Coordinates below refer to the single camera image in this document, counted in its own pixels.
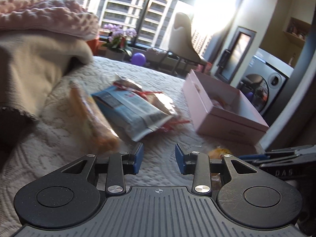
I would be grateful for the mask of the grey washing machine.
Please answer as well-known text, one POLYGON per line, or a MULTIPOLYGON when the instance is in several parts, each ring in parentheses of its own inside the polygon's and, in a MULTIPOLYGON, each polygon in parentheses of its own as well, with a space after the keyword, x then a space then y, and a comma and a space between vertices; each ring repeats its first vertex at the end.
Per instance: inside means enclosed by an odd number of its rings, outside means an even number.
POLYGON ((259 48, 253 55, 237 88, 263 115, 274 102, 292 72, 293 68, 290 65, 259 48))

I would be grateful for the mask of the black framed door panel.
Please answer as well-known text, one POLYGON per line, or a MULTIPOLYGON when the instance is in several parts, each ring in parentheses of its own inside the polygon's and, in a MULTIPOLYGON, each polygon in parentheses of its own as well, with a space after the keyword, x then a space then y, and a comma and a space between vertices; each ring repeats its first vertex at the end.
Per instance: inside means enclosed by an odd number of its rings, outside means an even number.
POLYGON ((224 50, 218 61, 215 77, 226 84, 232 82, 255 36, 255 31, 237 27, 228 49, 224 50))

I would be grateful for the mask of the small orange snack packet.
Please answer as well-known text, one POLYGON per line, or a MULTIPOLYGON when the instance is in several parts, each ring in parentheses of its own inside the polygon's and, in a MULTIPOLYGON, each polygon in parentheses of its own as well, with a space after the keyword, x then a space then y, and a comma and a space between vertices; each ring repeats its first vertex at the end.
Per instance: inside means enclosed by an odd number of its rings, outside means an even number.
POLYGON ((229 149, 217 147, 208 152, 208 157, 210 159, 221 159, 224 155, 232 155, 229 149))

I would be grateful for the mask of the pink cardboard box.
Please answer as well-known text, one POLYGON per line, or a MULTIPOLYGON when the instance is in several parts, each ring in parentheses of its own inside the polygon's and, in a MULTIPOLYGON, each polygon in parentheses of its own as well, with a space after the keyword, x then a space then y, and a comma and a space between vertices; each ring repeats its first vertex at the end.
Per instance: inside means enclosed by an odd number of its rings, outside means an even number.
POLYGON ((183 93, 198 134, 255 145, 269 129, 240 90, 211 76, 191 70, 183 93))

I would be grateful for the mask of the beige folded blanket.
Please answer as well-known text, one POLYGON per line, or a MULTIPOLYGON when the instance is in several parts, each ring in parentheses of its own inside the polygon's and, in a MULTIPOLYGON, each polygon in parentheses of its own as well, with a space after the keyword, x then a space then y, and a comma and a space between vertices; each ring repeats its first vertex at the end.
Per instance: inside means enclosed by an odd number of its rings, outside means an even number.
POLYGON ((1 110, 36 119, 73 58, 84 65, 93 60, 80 38, 49 31, 1 32, 1 110))

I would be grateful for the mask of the pink bumpy blanket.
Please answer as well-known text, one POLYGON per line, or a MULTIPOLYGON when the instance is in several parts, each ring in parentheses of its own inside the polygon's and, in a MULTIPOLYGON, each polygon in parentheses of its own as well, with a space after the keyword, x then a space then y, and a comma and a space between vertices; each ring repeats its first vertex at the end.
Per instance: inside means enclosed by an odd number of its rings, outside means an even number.
POLYGON ((94 40, 99 18, 76 0, 1 0, 1 30, 44 30, 94 40))

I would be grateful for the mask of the cream upholstered chair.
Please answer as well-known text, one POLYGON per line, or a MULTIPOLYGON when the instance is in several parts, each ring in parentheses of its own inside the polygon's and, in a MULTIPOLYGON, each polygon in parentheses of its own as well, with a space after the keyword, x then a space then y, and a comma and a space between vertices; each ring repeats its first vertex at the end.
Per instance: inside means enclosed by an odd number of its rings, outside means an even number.
POLYGON ((176 70, 182 60, 185 62, 184 70, 186 70, 189 63, 193 63, 195 66, 201 65, 202 72, 206 69, 208 61, 194 49, 191 36, 191 21, 189 16, 183 12, 176 13, 174 24, 171 28, 168 50, 160 59, 159 67, 169 54, 173 54, 178 58, 172 70, 168 71, 170 75, 177 75, 176 70))

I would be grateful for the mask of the clear cracker packet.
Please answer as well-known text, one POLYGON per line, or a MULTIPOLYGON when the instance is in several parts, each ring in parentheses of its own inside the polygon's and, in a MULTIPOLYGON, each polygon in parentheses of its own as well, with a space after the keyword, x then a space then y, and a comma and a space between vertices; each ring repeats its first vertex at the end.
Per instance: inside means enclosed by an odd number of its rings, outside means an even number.
POLYGON ((157 109, 171 116, 168 121, 158 128, 159 132, 173 131, 176 130, 179 125, 188 124, 190 122, 189 119, 183 117, 183 114, 172 98, 162 91, 145 91, 140 84, 120 76, 117 73, 114 76, 113 85, 121 90, 128 90, 136 93, 157 109))

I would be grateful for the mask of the purple orchid flower pot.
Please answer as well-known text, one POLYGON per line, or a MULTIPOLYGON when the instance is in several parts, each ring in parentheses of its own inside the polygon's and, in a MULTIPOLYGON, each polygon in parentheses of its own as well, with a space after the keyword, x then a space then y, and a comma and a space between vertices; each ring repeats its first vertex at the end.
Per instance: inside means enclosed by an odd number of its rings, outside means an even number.
POLYGON ((126 56, 132 56, 128 42, 137 36, 134 28, 124 29, 122 25, 105 24, 103 28, 109 35, 103 47, 106 47, 105 57, 111 60, 123 61, 126 56))

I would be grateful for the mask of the long bread stick packet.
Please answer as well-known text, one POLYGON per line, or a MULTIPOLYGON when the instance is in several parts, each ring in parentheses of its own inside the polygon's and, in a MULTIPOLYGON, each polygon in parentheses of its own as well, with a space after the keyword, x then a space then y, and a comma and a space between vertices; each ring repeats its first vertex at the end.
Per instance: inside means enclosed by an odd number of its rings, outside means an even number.
POLYGON ((69 102, 79 128, 95 151, 103 153, 116 151, 119 148, 119 136, 78 80, 69 81, 69 102))

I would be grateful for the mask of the blue monster snack bag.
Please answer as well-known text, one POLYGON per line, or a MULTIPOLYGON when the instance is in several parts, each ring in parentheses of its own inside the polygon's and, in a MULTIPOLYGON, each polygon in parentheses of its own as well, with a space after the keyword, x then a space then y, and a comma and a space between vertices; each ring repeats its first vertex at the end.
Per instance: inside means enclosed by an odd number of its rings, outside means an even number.
POLYGON ((92 98, 106 119, 123 128, 134 142, 157 131, 172 118, 133 91, 116 86, 94 93, 92 98))

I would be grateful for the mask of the purple ball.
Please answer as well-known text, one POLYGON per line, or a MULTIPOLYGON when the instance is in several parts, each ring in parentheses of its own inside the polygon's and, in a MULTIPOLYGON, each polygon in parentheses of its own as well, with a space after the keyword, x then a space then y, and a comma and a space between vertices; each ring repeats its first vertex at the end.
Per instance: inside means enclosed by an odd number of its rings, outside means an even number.
POLYGON ((131 57, 131 64, 136 66, 144 66, 146 64, 146 57, 142 53, 135 53, 131 57))

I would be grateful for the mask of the red chicken snack pouch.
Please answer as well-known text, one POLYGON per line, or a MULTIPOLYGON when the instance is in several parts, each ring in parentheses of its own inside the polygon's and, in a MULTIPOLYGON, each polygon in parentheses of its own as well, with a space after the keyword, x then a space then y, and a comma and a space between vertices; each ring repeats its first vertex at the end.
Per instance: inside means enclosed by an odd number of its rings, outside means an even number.
POLYGON ((224 99, 222 99, 219 96, 211 95, 209 96, 210 101, 213 103, 213 106, 220 108, 222 110, 226 111, 232 111, 232 107, 230 104, 228 104, 224 99))

